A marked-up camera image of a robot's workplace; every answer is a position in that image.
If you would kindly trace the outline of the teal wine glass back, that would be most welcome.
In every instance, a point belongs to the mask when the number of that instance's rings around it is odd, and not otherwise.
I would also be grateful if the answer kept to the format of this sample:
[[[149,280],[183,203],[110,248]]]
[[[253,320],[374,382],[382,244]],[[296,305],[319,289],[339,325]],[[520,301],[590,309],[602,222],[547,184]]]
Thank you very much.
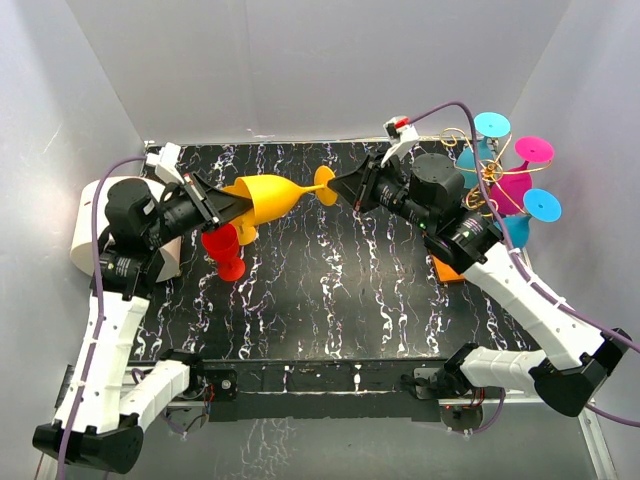
[[[477,134],[482,136],[478,141],[477,153],[480,160],[492,158],[492,152],[488,146],[490,138],[502,138],[511,132],[510,121],[502,114],[496,112],[482,112],[475,116],[474,125]],[[456,159],[455,166],[462,173],[466,183],[474,183],[477,180],[474,153],[471,147],[466,147]]]

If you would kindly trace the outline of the magenta wine glass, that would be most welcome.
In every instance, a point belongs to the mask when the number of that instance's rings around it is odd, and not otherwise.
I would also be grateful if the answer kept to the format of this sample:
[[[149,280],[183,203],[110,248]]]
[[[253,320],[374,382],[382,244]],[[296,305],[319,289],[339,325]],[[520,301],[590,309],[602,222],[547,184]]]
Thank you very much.
[[[524,212],[524,194],[533,188],[532,174],[548,168],[554,158],[554,147],[536,136],[519,138],[514,145],[522,163],[502,173],[490,188],[490,199],[502,216]]]

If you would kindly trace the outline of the red wine glass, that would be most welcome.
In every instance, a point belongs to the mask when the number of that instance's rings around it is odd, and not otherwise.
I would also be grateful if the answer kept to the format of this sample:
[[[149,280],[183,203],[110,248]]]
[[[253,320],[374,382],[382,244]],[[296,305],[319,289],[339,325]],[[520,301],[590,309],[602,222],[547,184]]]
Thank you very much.
[[[245,273],[245,263],[239,257],[240,245],[236,229],[226,224],[215,231],[203,232],[201,243],[216,263],[218,276],[227,282],[239,280]]]

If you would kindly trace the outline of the yellow wine glass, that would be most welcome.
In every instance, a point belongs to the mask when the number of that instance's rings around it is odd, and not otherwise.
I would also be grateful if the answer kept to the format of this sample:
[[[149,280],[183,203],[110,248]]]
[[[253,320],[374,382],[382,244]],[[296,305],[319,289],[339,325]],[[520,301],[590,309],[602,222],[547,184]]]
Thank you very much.
[[[224,187],[223,191],[252,202],[251,209],[235,223],[254,227],[285,216],[307,193],[314,193],[325,206],[334,205],[338,194],[329,188],[329,181],[334,178],[335,173],[329,167],[320,166],[311,186],[300,186],[278,175],[260,174],[239,177],[232,185]]]

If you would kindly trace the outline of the white paper roll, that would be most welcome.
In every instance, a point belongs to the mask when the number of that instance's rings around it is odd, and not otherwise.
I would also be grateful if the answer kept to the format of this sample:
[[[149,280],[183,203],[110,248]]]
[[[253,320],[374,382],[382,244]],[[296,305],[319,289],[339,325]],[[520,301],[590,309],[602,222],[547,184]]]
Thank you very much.
[[[98,234],[108,226],[108,220],[104,209],[107,204],[108,190],[117,182],[126,179],[134,179],[134,176],[109,177],[100,192],[98,201],[97,227]],[[74,234],[70,247],[70,259],[72,263],[83,273],[92,276],[94,273],[92,259],[92,230],[91,213],[98,180],[87,184],[80,195],[79,208],[75,223]],[[170,280],[180,275],[180,254],[182,238],[178,237],[161,247],[160,251],[164,259],[164,266],[158,275],[157,283]]]

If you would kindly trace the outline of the teal wine glass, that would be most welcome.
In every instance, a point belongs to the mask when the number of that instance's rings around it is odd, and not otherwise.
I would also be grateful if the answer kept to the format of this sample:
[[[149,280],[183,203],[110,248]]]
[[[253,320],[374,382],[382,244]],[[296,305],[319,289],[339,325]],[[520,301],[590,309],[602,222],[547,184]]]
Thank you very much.
[[[502,138],[511,132],[510,121],[502,114],[496,112],[482,112],[475,116],[474,125],[477,134],[482,136],[478,141],[477,153],[480,160],[492,158],[492,152],[488,146],[490,138]],[[471,147],[466,147],[456,159],[455,166],[462,173],[466,183],[474,183],[477,180],[474,153]]]
[[[547,190],[530,189],[524,194],[523,201],[524,214],[502,218],[512,246],[519,249],[525,247],[529,240],[530,221],[532,219],[553,223],[558,221],[562,215],[562,206],[559,200]]]

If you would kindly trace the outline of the orange wine glass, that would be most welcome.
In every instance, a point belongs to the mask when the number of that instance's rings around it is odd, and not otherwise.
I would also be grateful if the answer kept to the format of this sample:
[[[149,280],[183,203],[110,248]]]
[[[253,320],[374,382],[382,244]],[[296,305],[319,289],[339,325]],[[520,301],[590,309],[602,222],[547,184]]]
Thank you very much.
[[[257,229],[255,226],[255,210],[250,209],[240,215],[224,214],[224,223],[231,224],[236,231],[240,246],[246,246],[255,241]]]

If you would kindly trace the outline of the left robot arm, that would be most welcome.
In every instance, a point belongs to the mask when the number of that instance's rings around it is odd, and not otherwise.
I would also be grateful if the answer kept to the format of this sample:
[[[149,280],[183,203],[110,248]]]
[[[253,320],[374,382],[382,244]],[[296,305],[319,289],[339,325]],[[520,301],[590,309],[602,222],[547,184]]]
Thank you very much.
[[[94,274],[87,329],[65,397],[54,418],[36,427],[33,446],[68,465],[128,473],[149,425],[181,395],[200,396],[207,376],[196,354],[171,350],[128,393],[122,391],[130,351],[164,267],[164,245],[199,228],[214,232],[253,204],[199,177],[184,176],[155,197],[140,177],[106,193],[104,229],[91,227]]]

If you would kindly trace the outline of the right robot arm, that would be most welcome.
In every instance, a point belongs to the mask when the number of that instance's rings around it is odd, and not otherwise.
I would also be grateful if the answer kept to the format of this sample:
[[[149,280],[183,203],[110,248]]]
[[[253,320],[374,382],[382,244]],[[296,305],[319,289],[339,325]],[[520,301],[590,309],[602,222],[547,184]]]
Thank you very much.
[[[437,372],[409,379],[415,394],[452,398],[480,388],[513,389],[576,417],[626,353],[626,334],[604,333],[569,314],[515,259],[502,232],[463,204],[464,179],[447,156],[422,154],[404,176],[397,159],[369,155],[326,186],[359,213],[383,207],[416,226],[430,253],[497,301],[539,347],[508,351],[466,343]]]

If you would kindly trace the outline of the teal wine glass front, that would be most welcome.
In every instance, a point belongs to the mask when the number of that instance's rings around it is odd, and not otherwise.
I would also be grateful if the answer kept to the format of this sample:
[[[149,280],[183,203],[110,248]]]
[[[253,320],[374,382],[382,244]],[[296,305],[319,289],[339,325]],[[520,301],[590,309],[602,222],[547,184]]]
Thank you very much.
[[[562,215],[562,206],[559,200],[547,190],[530,189],[524,194],[523,201],[524,214],[502,218],[512,246],[519,249],[525,247],[529,240],[530,221],[532,219],[553,223],[558,221]]]

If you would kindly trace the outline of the black front mounting bar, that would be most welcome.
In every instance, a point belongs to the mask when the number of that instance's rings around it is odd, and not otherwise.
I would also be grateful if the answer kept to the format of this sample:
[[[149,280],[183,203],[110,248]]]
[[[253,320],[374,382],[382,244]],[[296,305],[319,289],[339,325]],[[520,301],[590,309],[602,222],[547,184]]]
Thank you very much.
[[[430,372],[430,359],[207,361],[202,374],[213,384],[213,422],[255,419],[405,418],[440,420],[436,400],[409,392],[402,378]]]

